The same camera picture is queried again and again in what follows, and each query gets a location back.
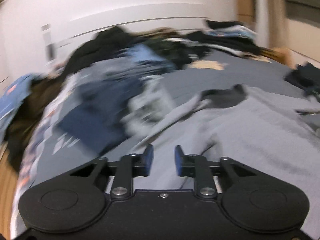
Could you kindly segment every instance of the beige patch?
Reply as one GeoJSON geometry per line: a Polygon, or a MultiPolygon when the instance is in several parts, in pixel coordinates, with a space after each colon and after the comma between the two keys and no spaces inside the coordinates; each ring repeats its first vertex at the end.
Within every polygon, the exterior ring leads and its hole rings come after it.
{"type": "Polygon", "coordinates": [[[218,61],[211,60],[196,60],[190,64],[190,67],[195,68],[211,68],[215,70],[224,70],[226,63],[220,63],[218,61]]]}

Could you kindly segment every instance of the dark blue clothing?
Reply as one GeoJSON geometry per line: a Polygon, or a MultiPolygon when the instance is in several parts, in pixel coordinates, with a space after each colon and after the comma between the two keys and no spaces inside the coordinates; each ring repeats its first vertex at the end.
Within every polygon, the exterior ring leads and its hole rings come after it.
{"type": "Polygon", "coordinates": [[[128,138],[120,119],[128,100],[142,93],[142,82],[138,78],[87,83],[75,92],[83,103],[62,119],[58,124],[61,129],[79,138],[97,154],[111,150],[128,138]]]}

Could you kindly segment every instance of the mattress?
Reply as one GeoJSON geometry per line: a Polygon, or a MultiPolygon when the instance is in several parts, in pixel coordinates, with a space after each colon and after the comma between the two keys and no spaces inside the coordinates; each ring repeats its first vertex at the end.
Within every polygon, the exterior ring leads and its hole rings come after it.
{"type": "MultiPolygon", "coordinates": [[[[229,89],[235,84],[247,84],[251,87],[261,88],[266,92],[303,98],[301,89],[283,80],[283,77],[291,70],[278,62],[272,61],[269,63],[242,59],[220,51],[212,52],[203,60],[223,63],[225,64],[224,70],[189,67],[185,70],[162,75],[161,82],[177,106],[190,100],[197,92],[209,89],[229,89]]],[[[72,83],[69,83],[64,89],[65,95],[61,97],[59,104],[51,105],[51,108],[58,110],[54,111],[46,125],[42,122],[38,127],[38,130],[40,129],[46,136],[35,146],[36,156],[33,156],[35,161],[31,165],[33,172],[28,178],[28,186],[34,186],[51,179],[97,157],[80,140],[73,138],[56,127],[56,124],[79,104],[78,95],[74,92],[74,87],[80,83],[81,75],[75,74],[72,83]]],[[[313,116],[313,119],[310,119],[308,116],[306,118],[310,122],[320,122],[320,117],[313,116]]],[[[121,156],[126,155],[138,142],[137,138],[131,137],[115,149],[105,153],[105,157],[109,161],[117,161],[121,156]]],[[[16,192],[13,205],[12,238],[24,230],[22,220],[17,213],[17,203],[26,187],[18,190],[20,192],[16,192]]]]}

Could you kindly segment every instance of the circular cover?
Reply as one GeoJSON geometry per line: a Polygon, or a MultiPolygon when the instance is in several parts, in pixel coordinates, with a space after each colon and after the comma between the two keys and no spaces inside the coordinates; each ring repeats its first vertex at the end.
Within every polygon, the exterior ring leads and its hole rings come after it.
{"type": "Polygon", "coordinates": [[[224,210],[235,222],[259,232],[285,231],[299,226],[309,211],[307,196],[278,179],[241,178],[222,197],[224,210]]]}
{"type": "Polygon", "coordinates": [[[39,184],[19,201],[19,212],[27,227],[42,232],[72,232],[86,227],[104,210],[104,194],[94,185],[39,184]]]}

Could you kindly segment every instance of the beige curtain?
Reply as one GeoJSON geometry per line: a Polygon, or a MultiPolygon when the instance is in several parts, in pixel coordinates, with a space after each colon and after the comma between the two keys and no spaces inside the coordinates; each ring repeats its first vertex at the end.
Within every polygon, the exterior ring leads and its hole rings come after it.
{"type": "Polygon", "coordinates": [[[267,0],[269,15],[269,47],[287,46],[286,13],[284,0],[267,0]]]}

